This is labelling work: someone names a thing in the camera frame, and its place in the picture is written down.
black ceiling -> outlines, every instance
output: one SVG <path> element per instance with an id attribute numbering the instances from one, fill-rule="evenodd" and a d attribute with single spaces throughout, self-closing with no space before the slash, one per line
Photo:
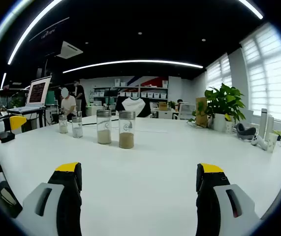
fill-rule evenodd
<path id="1" fill-rule="evenodd" d="M 39 43 L 29 40 L 66 17 L 69 19 L 61 26 L 58 39 L 49 47 L 59 47 L 58 41 L 65 40 L 84 53 L 70 59 L 54 54 L 46 57 L 47 69 L 53 72 L 55 81 L 63 83 L 76 78 L 120 75 L 171 75 L 193 79 L 203 69 L 129 63 L 67 74 L 62 71 L 125 59 L 163 59 L 206 67 L 225 52 L 238 48 L 238 43 L 264 22 L 237 0 L 64 0 L 32 29 L 13 63 L 6 66 L 20 35 L 49 2 L 34 1 L 4 36 L 0 44 L 0 84 L 4 71 L 7 72 L 4 85 L 13 81 L 22 82 L 23 87 L 35 79 L 36 70 L 42 67 L 45 57 L 40 53 Z"/>

white shirt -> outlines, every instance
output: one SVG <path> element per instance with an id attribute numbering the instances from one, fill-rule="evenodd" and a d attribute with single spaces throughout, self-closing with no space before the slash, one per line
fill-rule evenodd
<path id="1" fill-rule="evenodd" d="M 125 111 L 135 111 L 136 116 L 138 116 L 142 109 L 144 109 L 146 103 L 141 98 L 133 100 L 129 97 L 122 102 L 122 105 L 124 106 Z"/>
<path id="2" fill-rule="evenodd" d="M 77 115 L 77 108 L 76 108 L 76 99 L 73 96 L 69 96 L 68 99 L 63 98 L 62 99 L 62 105 L 61 107 L 65 110 L 65 112 L 68 112 L 71 108 L 71 106 L 75 106 L 75 109 L 73 110 L 73 114 Z"/>

glass jar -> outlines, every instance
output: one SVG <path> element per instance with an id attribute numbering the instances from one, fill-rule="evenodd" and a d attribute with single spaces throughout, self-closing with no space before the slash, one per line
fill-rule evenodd
<path id="1" fill-rule="evenodd" d="M 59 115 L 59 125 L 60 125 L 60 133 L 66 134 L 68 133 L 67 127 L 67 116 L 66 115 Z"/>
<path id="2" fill-rule="evenodd" d="M 97 142 L 99 144 L 110 144 L 111 140 L 111 110 L 97 110 Z"/>
<path id="3" fill-rule="evenodd" d="M 120 148 L 134 147 L 136 112 L 120 111 Z"/>
<path id="4" fill-rule="evenodd" d="M 74 138 L 81 138 L 83 136 L 81 116 L 72 117 L 72 136 Z"/>

laptop screen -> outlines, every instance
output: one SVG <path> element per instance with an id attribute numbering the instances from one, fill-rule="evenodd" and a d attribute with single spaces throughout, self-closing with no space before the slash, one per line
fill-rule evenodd
<path id="1" fill-rule="evenodd" d="M 52 76 L 48 76 L 31 82 L 27 105 L 44 106 L 51 78 Z"/>

window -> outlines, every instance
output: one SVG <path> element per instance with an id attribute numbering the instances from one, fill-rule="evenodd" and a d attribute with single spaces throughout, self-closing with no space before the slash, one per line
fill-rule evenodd
<path id="1" fill-rule="evenodd" d="M 250 109 L 281 120 L 281 36 L 270 24 L 241 42 L 248 70 Z"/>
<path id="2" fill-rule="evenodd" d="M 219 89 L 222 83 L 229 87 L 232 86 L 230 62 L 227 54 L 207 67 L 206 88 L 215 87 Z"/>

